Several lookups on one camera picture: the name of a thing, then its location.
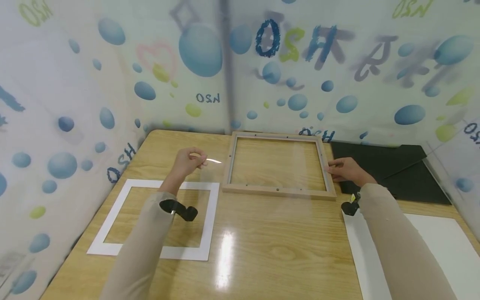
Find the white mat board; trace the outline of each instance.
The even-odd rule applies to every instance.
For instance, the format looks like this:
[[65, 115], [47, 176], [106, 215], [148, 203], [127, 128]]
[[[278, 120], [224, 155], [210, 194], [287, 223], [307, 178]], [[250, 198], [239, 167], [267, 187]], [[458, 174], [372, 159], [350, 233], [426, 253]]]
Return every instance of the white mat board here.
[[[458, 300], [480, 300], [480, 257], [454, 219], [405, 214], [443, 269]], [[367, 222], [343, 214], [363, 300], [391, 300]]]

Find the blue bubble print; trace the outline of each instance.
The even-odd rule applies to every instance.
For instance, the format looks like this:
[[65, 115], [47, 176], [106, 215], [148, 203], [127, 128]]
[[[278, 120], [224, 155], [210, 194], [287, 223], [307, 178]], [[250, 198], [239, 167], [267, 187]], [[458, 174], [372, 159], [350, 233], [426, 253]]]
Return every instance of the blue bubble print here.
[[107, 43], [116, 46], [125, 43], [125, 33], [122, 27], [110, 18], [103, 18], [98, 22], [98, 32]]
[[327, 80], [322, 83], [322, 91], [324, 92], [331, 92], [333, 90], [333, 81]]
[[74, 39], [69, 39], [68, 44], [70, 45], [70, 48], [72, 48], [72, 51], [76, 54], [80, 53], [80, 46]]
[[69, 178], [77, 170], [77, 159], [68, 152], [60, 152], [48, 161], [47, 169], [57, 179]]
[[400, 72], [398, 72], [398, 74], [396, 75], [397, 80], [400, 79], [400, 78], [402, 78], [403, 76], [405, 76], [405, 75], [407, 74], [407, 72], [408, 72], [408, 69], [407, 69], [407, 68], [405, 68], [405, 69], [401, 70]]
[[25, 152], [15, 153], [12, 157], [12, 163], [19, 168], [26, 168], [30, 165], [32, 159]]
[[286, 103], [287, 103], [287, 102], [286, 102], [285, 99], [279, 99], [279, 100], [276, 101], [276, 104], [277, 104], [278, 106], [284, 106]]
[[269, 84], [276, 84], [280, 81], [282, 73], [280, 67], [275, 61], [266, 64], [262, 70], [262, 76]]
[[45, 180], [42, 183], [42, 191], [45, 194], [51, 194], [57, 190], [57, 183], [53, 180]]
[[107, 129], [115, 127], [115, 118], [110, 109], [102, 108], [100, 110], [100, 123], [102, 123], [102, 126]]
[[254, 120], [258, 117], [258, 114], [256, 111], [254, 110], [251, 110], [247, 113], [247, 118], [249, 118], [250, 120]]
[[336, 109], [338, 112], [345, 114], [354, 110], [357, 107], [358, 102], [359, 101], [355, 96], [345, 96], [336, 103]]
[[405, 43], [398, 48], [398, 55], [401, 57], [408, 56], [412, 54], [414, 49], [415, 45], [413, 43]]
[[69, 132], [75, 126], [75, 122], [70, 117], [60, 117], [58, 123], [59, 128], [65, 132]]
[[437, 86], [431, 86], [425, 90], [425, 95], [428, 97], [435, 97], [440, 93], [440, 88]]
[[142, 67], [137, 62], [133, 63], [132, 69], [137, 73], [141, 73], [143, 71]]
[[104, 142], [98, 142], [98, 143], [95, 144], [95, 152], [102, 153], [102, 152], [105, 151], [106, 147], [107, 146], [105, 145]]
[[13, 282], [11, 293], [13, 295], [21, 294], [27, 291], [35, 282], [36, 279], [36, 272], [33, 270], [29, 270], [23, 272], [18, 278]]
[[230, 32], [230, 47], [237, 54], [245, 54], [252, 45], [252, 31], [247, 24], [235, 27]]
[[307, 106], [308, 99], [303, 94], [295, 94], [288, 99], [288, 108], [291, 110], [302, 110]]
[[467, 178], [459, 178], [455, 181], [456, 187], [462, 192], [469, 192], [473, 189], [473, 181]]
[[238, 121], [238, 120], [233, 120], [232, 123], [230, 124], [230, 126], [231, 126], [233, 129], [238, 129], [238, 128], [240, 128], [240, 126], [241, 126], [241, 122]]
[[425, 117], [425, 109], [420, 105], [407, 105], [395, 113], [395, 123], [411, 125], [420, 122]]
[[295, 77], [290, 77], [286, 82], [288, 87], [294, 87], [297, 84], [297, 79]]
[[48, 246], [50, 246], [50, 237], [48, 234], [40, 233], [34, 236], [30, 247], [28, 247], [28, 250], [31, 253], [39, 253], [40, 251], [48, 248]]
[[3, 195], [6, 189], [7, 189], [7, 180], [2, 175], [2, 173], [0, 173], [0, 196]]
[[93, 67], [95, 69], [97, 69], [99, 71], [102, 69], [102, 63], [98, 59], [93, 59], [92, 63], [93, 63]]
[[438, 46], [434, 59], [441, 65], [461, 62], [472, 52], [473, 39], [469, 36], [453, 36]]
[[204, 25], [193, 24], [183, 31], [179, 52], [185, 66], [198, 76], [212, 77], [222, 69], [220, 40]]
[[90, 171], [90, 169], [93, 167], [93, 162], [91, 160], [86, 159], [82, 161], [80, 166], [82, 167], [83, 171]]
[[133, 88], [137, 96], [144, 100], [153, 100], [156, 97], [155, 90], [152, 88], [151, 85], [144, 81], [139, 81], [135, 83], [135, 87]]

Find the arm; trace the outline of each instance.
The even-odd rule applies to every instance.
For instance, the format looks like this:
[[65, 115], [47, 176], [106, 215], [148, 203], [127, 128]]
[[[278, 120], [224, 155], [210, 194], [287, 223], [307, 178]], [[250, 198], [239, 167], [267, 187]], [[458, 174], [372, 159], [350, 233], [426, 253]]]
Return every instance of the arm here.
[[392, 300], [456, 300], [427, 244], [390, 192], [350, 157], [329, 162], [334, 181], [361, 187], [359, 206], [378, 252]]
[[158, 192], [152, 194], [140, 212], [137, 224], [123, 244], [100, 300], [147, 299], [155, 275], [163, 242], [168, 234], [173, 216], [160, 208], [160, 202], [177, 199], [185, 177], [196, 168], [206, 166], [206, 155], [197, 148], [181, 149], [172, 170]]

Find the wooden picture frame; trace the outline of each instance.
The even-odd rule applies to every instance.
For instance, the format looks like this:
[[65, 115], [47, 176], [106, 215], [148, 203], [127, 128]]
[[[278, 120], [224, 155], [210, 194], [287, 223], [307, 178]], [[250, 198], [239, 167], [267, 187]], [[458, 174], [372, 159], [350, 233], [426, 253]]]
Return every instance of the wooden picture frame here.
[[[315, 143], [317, 148], [318, 158], [320, 161], [320, 167], [322, 168], [322, 174], [325, 182], [326, 191], [230, 183], [238, 138]], [[332, 176], [327, 171], [325, 171], [325, 168], [324, 168], [327, 165], [328, 165], [328, 161], [325, 155], [324, 145], [320, 137], [308, 136], [308, 135], [294, 135], [294, 134], [261, 133], [261, 132], [233, 132], [232, 138], [230, 141], [230, 149], [228, 151], [228, 157], [225, 165], [222, 191], [238, 192], [238, 193], [246, 193], [246, 194], [283, 196], [283, 197], [292, 196], [292, 197], [298, 197], [298, 198], [335, 201], [336, 192], [335, 192], [335, 187], [333, 185]]]

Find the fabric wall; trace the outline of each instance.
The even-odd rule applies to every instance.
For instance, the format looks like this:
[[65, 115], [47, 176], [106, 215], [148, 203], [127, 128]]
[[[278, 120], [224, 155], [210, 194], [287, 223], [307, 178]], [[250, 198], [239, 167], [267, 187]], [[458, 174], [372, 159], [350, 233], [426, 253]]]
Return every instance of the fabric wall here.
[[421, 144], [480, 237], [479, 12], [474, 0], [2, 2], [0, 299], [41, 296], [153, 129]]

